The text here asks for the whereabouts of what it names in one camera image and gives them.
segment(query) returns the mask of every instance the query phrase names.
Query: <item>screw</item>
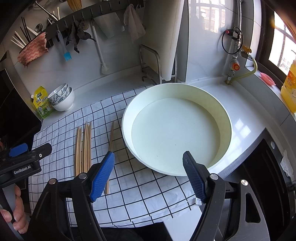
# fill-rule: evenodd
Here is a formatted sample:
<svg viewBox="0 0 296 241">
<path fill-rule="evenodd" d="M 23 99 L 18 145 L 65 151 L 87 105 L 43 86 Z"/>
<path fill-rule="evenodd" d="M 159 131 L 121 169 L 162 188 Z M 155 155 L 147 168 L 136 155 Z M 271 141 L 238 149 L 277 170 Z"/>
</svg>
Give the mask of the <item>screw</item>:
<svg viewBox="0 0 296 241">
<path fill-rule="evenodd" d="M 78 177 L 79 179 L 85 179 L 87 177 L 87 174 L 83 172 L 83 173 L 80 173 Z"/>
<path fill-rule="evenodd" d="M 270 142 L 270 146 L 271 146 L 272 149 L 275 149 L 276 148 L 276 144 L 273 141 Z"/>
<path fill-rule="evenodd" d="M 48 181 L 48 183 L 49 183 L 50 185 L 55 184 L 55 182 L 56 182 L 56 179 L 55 179 L 55 178 L 52 178 L 52 179 L 50 179 L 50 180 Z"/>
<path fill-rule="evenodd" d="M 212 178 L 213 180 L 217 180 L 218 179 L 218 175 L 216 174 L 211 174 L 210 178 Z"/>
<path fill-rule="evenodd" d="M 241 180 L 241 184 L 244 186 L 248 186 L 248 182 L 246 180 Z"/>
</svg>

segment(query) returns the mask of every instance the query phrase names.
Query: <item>black and white grid tablecloth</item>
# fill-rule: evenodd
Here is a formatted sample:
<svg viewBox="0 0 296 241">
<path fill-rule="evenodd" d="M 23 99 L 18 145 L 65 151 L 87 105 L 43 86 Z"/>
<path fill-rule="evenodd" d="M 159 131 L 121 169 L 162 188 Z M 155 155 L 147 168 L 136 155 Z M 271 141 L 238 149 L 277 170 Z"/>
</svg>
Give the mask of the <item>black and white grid tablecloth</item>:
<svg viewBox="0 0 296 241">
<path fill-rule="evenodd" d="M 149 169 L 131 154 L 123 141 L 121 120 L 127 104 L 151 86 L 133 89 L 86 106 L 34 136 L 33 149 L 48 142 L 52 145 L 52 153 L 40 161 L 42 171 L 29 178 L 32 212 L 50 178 L 59 181 L 74 178 L 77 127 L 86 121 L 92 122 L 92 164 L 101 162 L 107 153 L 111 123 L 115 121 L 112 143 L 115 166 L 110 175 L 110 192 L 108 195 L 103 192 L 93 203 L 101 227 L 149 225 L 198 207 L 187 177 L 168 176 Z M 67 204 L 71 225 L 75 226 L 72 200 L 68 199 Z"/>
</svg>

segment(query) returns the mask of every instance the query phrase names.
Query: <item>black cable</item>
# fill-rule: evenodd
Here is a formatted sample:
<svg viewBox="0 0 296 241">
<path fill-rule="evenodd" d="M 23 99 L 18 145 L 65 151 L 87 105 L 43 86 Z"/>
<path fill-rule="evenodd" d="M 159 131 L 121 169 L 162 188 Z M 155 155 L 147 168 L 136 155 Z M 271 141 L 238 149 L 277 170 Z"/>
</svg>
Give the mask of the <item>black cable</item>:
<svg viewBox="0 0 296 241">
<path fill-rule="evenodd" d="M 234 28 L 237 28 L 237 29 L 239 30 L 240 34 L 242 35 L 242 41 L 241 41 L 241 45 L 240 45 L 240 47 L 239 47 L 239 49 L 238 49 L 237 51 L 235 51 L 234 53 L 229 53 L 229 52 L 227 52 L 226 49 L 224 48 L 224 45 L 223 45 L 223 38 L 224 38 L 224 35 L 225 35 L 226 31 L 234 31 Z M 238 53 L 238 52 L 240 51 L 240 49 L 242 48 L 243 41 L 244 41 L 244 36 L 243 36 L 241 30 L 240 30 L 238 27 L 233 27 L 233 29 L 226 29 L 226 30 L 223 32 L 223 34 L 222 34 L 222 39 L 221 39 L 222 48 L 223 48 L 224 51 L 225 51 L 226 53 L 228 53 L 228 54 L 231 54 L 231 55 L 232 55 L 232 54 L 236 54 L 236 53 Z"/>
</svg>

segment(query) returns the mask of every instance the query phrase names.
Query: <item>pink soap dish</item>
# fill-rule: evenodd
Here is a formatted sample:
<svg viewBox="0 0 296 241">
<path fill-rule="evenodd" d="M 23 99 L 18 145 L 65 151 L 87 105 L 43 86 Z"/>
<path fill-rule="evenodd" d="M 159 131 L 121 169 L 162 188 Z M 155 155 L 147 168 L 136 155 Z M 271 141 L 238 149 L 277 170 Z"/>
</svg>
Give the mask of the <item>pink soap dish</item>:
<svg viewBox="0 0 296 241">
<path fill-rule="evenodd" d="M 274 81 L 272 80 L 272 78 L 270 78 L 267 74 L 260 72 L 260 75 L 261 75 L 262 79 L 264 80 L 264 82 L 266 84 L 268 84 L 268 85 L 276 85 L 274 83 Z"/>
</svg>

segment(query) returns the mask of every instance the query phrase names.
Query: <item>hand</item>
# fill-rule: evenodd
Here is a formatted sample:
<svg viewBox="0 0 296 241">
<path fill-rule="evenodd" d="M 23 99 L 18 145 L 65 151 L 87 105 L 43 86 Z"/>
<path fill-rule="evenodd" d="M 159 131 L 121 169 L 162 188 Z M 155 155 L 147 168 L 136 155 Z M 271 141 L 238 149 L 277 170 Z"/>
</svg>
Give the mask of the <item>hand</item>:
<svg viewBox="0 0 296 241">
<path fill-rule="evenodd" d="M 20 194 L 20 188 L 17 185 L 15 185 L 15 210 L 13 212 L 15 222 L 13 223 L 13 227 L 20 234 L 24 234 L 28 230 L 29 223 L 26 219 L 26 215 L 24 212 L 24 204 L 22 203 Z M 0 213 L 2 214 L 6 222 L 10 222 L 12 220 L 10 212 L 4 209 L 0 209 Z"/>
</svg>

